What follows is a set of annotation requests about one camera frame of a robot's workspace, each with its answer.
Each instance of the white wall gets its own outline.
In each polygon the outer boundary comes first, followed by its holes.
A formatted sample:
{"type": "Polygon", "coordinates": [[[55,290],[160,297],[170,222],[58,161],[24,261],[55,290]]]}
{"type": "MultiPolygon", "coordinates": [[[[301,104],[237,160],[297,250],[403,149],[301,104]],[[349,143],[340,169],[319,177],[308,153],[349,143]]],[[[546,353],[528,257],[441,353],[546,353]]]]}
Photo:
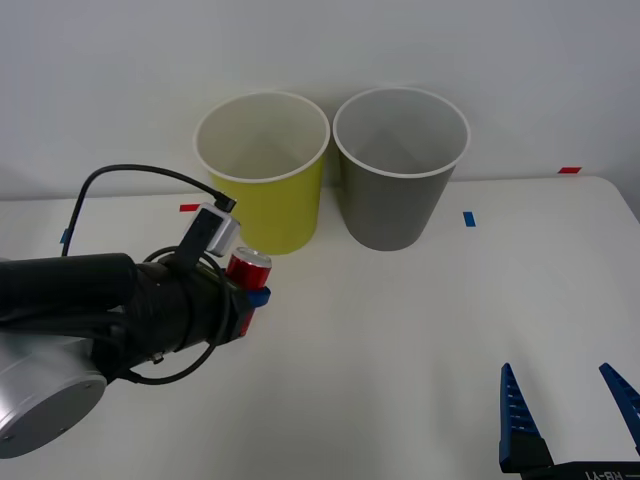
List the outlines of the white wall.
{"type": "MultiPolygon", "coordinates": [[[[114,162],[206,179],[191,136],[252,89],[329,115],[375,85],[425,86],[471,121],[457,178],[612,179],[640,212],[638,0],[6,0],[0,197],[71,196],[114,162]]],[[[144,174],[96,194],[184,191],[144,174]]]]}

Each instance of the yellow bucket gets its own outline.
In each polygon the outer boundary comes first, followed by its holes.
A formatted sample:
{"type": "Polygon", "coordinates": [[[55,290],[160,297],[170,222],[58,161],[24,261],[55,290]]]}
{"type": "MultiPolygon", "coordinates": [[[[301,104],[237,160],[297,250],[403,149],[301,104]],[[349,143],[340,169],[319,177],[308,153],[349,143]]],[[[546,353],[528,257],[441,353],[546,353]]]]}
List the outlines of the yellow bucket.
{"type": "Polygon", "coordinates": [[[237,200],[247,246],[279,255],[311,239],[330,135],[317,105],[286,92],[232,98],[202,120],[196,153],[215,186],[237,200]]]}

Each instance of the white table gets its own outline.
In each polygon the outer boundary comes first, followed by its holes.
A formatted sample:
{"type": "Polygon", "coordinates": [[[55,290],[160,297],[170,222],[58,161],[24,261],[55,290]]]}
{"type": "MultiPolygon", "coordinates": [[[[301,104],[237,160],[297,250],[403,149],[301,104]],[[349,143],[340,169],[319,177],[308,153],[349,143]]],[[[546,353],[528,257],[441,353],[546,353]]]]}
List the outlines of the white table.
{"type": "MultiPolygon", "coordinates": [[[[203,200],[89,200],[72,253],[141,261],[203,200]]],[[[72,205],[0,203],[0,256],[58,255],[72,205]]],[[[452,183],[393,253],[353,240],[326,191],[313,240],[274,259],[269,285],[244,340],[173,385],[115,382],[0,478],[495,480],[507,361],[556,462],[637,459],[598,366],[640,388],[640,225],[605,180],[452,183]]]]}

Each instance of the red tape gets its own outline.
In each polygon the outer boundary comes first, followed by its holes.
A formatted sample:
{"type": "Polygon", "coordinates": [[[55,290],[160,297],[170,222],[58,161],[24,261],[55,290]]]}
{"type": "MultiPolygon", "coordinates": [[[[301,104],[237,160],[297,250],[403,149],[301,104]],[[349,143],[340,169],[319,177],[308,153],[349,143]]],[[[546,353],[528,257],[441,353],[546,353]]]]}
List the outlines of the red tape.
{"type": "Polygon", "coordinates": [[[560,169],[560,171],[558,171],[558,173],[562,173],[562,174],[576,174],[578,173],[580,170],[582,170],[582,167],[562,167],[560,169]]]}
{"type": "Polygon", "coordinates": [[[200,207],[199,203],[183,203],[180,205],[181,212],[195,212],[200,207]]]}

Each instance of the black cable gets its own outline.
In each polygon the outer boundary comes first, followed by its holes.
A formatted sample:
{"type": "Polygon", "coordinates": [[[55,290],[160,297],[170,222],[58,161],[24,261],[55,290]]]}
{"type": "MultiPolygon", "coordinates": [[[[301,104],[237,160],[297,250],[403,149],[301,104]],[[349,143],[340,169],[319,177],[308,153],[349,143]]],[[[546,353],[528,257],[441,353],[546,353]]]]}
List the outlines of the black cable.
{"type": "Polygon", "coordinates": [[[180,180],[182,182],[188,183],[189,185],[193,185],[194,187],[199,188],[200,190],[208,193],[216,199],[216,206],[225,212],[231,212],[233,207],[235,206],[235,200],[227,197],[223,193],[205,185],[204,183],[198,182],[191,177],[187,177],[178,172],[174,172],[173,170],[168,170],[166,168],[160,167],[151,167],[149,165],[134,165],[134,164],[122,164],[122,165],[109,165],[107,167],[102,167],[93,172],[82,184],[82,188],[80,189],[80,193],[78,194],[78,199],[76,200],[76,206],[73,209],[73,213],[71,214],[71,218],[69,219],[69,226],[67,227],[67,234],[65,235],[64,243],[62,245],[62,256],[66,257],[69,254],[69,247],[71,246],[71,237],[73,236],[73,232],[76,229],[76,223],[78,222],[78,217],[80,216],[80,210],[82,209],[82,204],[84,203],[84,199],[87,196],[87,191],[89,187],[93,183],[93,181],[98,178],[100,175],[109,172],[149,172],[156,173],[158,175],[164,175],[166,177],[175,178],[176,180],[180,180]]]}
{"type": "MultiPolygon", "coordinates": [[[[148,259],[151,259],[151,260],[145,260],[145,261],[152,261],[163,254],[172,253],[172,251],[175,250],[175,248],[176,247],[166,247],[161,250],[158,250],[157,252],[147,257],[148,259]]],[[[195,362],[193,362],[189,367],[185,368],[181,372],[176,373],[174,375],[170,375],[168,377],[162,377],[162,378],[148,378],[148,377],[143,377],[142,375],[129,370],[125,372],[123,375],[121,375],[121,378],[125,380],[129,380],[130,382],[133,382],[133,383],[141,383],[143,385],[167,385],[168,383],[177,382],[178,380],[182,380],[186,376],[191,375],[198,368],[200,368],[202,364],[207,361],[207,359],[211,356],[213,351],[216,349],[216,346],[222,340],[222,336],[224,335],[224,332],[226,331],[227,325],[229,323],[229,313],[231,310],[231,290],[226,281],[222,268],[220,268],[220,266],[216,263],[216,261],[207,253],[205,253],[202,258],[216,272],[216,274],[220,278],[220,283],[222,285],[222,320],[213,342],[209,342],[209,346],[207,347],[207,349],[202,353],[202,355],[200,355],[200,357],[195,362]]]]}

